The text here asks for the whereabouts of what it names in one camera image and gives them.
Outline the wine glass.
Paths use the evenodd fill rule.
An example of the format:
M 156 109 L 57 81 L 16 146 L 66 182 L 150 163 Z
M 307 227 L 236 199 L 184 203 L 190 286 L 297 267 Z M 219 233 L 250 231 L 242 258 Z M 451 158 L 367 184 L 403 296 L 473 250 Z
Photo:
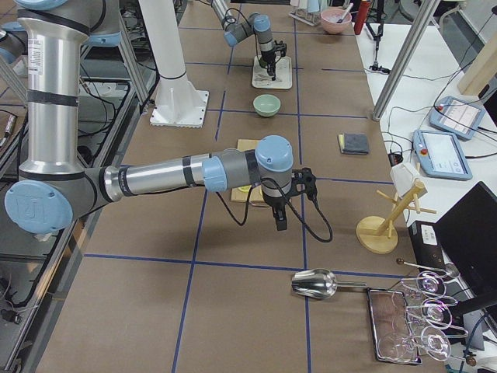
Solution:
M 465 338 L 469 332 L 456 328 L 457 334 L 446 335 L 441 329 L 427 326 L 418 335 L 393 332 L 381 337 L 377 343 L 378 356 L 391 363 L 411 364 L 423 350 L 436 361 L 447 361 L 451 355 L 450 338 Z
M 464 327 L 454 324 L 449 307 L 438 299 L 427 298 L 420 305 L 408 305 L 406 313 L 411 318 L 424 321 L 437 329 L 455 329 L 459 333 L 467 333 Z
M 416 277 L 404 277 L 391 290 L 402 292 L 408 305 L 421 305 L 428 299 L 439 300 L 448 306 L 458 303 L 456 298 L 447 294 L 443 278 L 432 271 L 423 271 Z

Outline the grey folded cloth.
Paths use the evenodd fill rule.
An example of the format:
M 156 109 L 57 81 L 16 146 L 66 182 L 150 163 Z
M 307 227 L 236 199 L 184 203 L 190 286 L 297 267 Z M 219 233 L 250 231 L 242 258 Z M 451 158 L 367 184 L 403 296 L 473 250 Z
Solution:
M 338 134 L 337 139 L 342 154 L 367 155 L 370 152 L 368 138 L 365 134 Z

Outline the mint green bowl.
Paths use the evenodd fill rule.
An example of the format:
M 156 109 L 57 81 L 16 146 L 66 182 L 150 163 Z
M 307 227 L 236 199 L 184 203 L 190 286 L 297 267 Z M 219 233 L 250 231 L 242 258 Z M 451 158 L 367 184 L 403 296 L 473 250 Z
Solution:
M 255 112 L 261 117 L 273 117 L 279 113 L 280 99 L 272 94 L 262 94 L 252 101 Z

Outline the black laptop monitor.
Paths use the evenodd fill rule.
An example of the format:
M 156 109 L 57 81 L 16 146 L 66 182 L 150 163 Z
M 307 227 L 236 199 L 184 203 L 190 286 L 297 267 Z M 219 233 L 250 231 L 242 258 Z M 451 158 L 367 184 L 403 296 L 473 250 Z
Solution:
M 474 294 L 455 306 L 455 315 L 484 309 L 495 322 L 496 195 L 478 182 L 438 220 L 435 232 Z

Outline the red cylinder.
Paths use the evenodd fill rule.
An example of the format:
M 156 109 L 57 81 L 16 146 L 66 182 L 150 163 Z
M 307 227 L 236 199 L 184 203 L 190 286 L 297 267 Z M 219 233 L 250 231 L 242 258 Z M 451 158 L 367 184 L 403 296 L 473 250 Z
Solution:
M 360 5 L 354 21 L 354 33 L 356 35 L 360 35 L 362 32 L 363 25 L 368 17 L 369 7 L 370 7 L 370 0 L 360 1 Z

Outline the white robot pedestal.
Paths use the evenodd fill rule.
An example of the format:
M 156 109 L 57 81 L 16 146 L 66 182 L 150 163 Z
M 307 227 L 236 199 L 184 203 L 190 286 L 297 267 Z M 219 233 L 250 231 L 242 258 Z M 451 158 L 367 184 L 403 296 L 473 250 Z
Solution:
M 172 1 L 141 1 L 159 83 L 151 124 L 202 127 L 209 92 L 195 89 L 188 78 Z

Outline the lemon slice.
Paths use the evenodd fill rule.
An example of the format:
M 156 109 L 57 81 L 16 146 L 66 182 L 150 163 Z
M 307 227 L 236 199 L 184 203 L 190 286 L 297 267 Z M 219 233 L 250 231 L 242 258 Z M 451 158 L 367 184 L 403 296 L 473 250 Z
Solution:
M 251 186 L 240 186 L 238 190 L 242 193 L 248 193 L 252 189 Z

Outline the long metal bar spoon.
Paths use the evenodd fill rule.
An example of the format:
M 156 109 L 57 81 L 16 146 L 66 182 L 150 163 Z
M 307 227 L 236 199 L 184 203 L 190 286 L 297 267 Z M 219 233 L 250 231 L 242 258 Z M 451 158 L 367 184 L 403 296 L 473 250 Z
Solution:
M 414 268 L 423 269 L 423 270 L 431 270 L 433 272 L 441 273 L 443 276 L 450 277 L 450 278 L 457 278 L 461 274 L 460 271 L 455 267 L 455 265 L 453 263 L 447 263 L 443 268 L 428 267 L 428 266 L 423 266 L 423 265 L 407 262 L 401 257 L 398 257 L 396 259 L 396 263 L 398 265 L 405 265 L 405 266 L 414 267 Z

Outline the pink bowl with ice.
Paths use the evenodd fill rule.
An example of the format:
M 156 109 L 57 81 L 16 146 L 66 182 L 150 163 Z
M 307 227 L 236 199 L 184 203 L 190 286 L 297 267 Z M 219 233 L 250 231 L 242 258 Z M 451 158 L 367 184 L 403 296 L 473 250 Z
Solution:
M 339 8 L 323 10 L 320 14 L 321 27 L 323 30 L 331 35 L 345 31 L 352 22 L 352 15 L 348 13 L 344 16 L 344 12 L 344 9 Z

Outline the teach pendant tablet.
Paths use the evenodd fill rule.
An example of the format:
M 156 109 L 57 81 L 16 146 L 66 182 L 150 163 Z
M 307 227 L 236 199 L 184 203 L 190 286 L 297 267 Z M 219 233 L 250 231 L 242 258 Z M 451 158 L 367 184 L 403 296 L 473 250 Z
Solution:
M 416 130 L 412 144 L 423 172 L 448 180 L 471 180 L 473 174 L 455 134 Z
M 453 133 L 463 141 L 469 141 L 476 134 L 485 113 L 480 105 L 446 96 L 432 108 L 429 124 L 441 131 Z

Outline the metal rod tool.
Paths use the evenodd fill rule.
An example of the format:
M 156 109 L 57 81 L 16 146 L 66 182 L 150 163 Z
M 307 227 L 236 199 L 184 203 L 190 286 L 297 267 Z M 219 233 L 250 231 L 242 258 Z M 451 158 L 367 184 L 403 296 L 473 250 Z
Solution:
M 353 8 L 353 3 L 350 2 L 347 5 L 347 7 L 345 8 L 345 10 L 343 11 L 342 15 L 339 17 L 339 20 L 337 21 L 337 23 L 342 23 L 344 21 L 344 19 L 349 15 L 352 8 Z

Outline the metal scoop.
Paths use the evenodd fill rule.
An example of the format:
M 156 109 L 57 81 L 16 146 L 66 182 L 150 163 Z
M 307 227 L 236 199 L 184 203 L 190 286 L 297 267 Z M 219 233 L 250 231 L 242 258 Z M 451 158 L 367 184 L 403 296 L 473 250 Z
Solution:
M 354 281 L 339 281 L 328 269 L 318 268 L 296 272 L 291 279 L 292 291 L 314 299 L 331 298 L 339 289 L 366 289 L 367 284 Z

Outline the black tripod stick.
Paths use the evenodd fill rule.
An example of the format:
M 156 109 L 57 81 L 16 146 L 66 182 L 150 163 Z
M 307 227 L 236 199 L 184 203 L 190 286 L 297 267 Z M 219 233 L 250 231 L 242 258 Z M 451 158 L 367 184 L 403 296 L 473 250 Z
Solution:
M 366 27 L 369 31 L 369 34 L 371 35 L 374 43 L 375 43 L 375 49 L 374 49 L 374 62 L 370 66 L 370 70 L 375 73 L 383 74 L 383 75 L 389 75 L 391 73 L 391 70 L 389 68 L 385 68 L 383 66 L 380 66 L 378 63 L 378 53 L 380 49 L 380 42 L 381 38 L 384 34 L 384 19 L 383 19 L 383 14 L 384 14 L 384 0 L 378 0 L 377 1 L 377 7 L 376 7 L 376 23 L 377 23 L 377 31 L 374 31 L 372 28 L 371 24 L 369 22 L 366 22 Z

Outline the wooden mug tree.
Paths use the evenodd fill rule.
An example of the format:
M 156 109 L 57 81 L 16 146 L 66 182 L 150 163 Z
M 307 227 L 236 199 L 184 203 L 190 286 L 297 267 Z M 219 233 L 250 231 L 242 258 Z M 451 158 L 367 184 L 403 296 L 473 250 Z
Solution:
M 398 233 L 394 227 L 395 220 L 404 210 L 415 211 L 417 214 L 426 212 L 435 214 L 436 210 L 423 208 L 419 199 L 427 193 L 421 179 L 415 179 L 411 188 L 403 197 L 397 193 L 390 197 L 380 190 L 376 193 L 393 204 L 390 214 L 386 218 L 368 216 L 360 220 L 356 226 L 356 237 L 360 244 L 372 253 L 391 253 L 398 244 Z

